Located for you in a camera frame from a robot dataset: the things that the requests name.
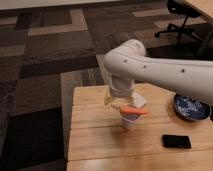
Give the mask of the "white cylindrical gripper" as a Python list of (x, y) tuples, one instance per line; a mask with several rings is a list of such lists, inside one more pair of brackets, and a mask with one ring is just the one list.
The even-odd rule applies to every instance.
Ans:
[(131, 107), (135, 107), (133, 93), (134, 82), (130, 79), (124, 79), (118, 76), (112, 75), (109, 78), (109, 89), (106, 89), (104, 97), (104, 105), (114, 109), (119, 108), (119, 104), (116, 102), (116, 98), (127, 98), (126, 104)]

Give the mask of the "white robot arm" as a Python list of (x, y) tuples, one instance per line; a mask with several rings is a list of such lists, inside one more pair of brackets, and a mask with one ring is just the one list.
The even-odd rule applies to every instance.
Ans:
[(213, 106), (213, 61), (147, 57), (144, 44), (130, 39), (105, 54), (104, 66), (114, 97), (130, 97), (140, 80)]

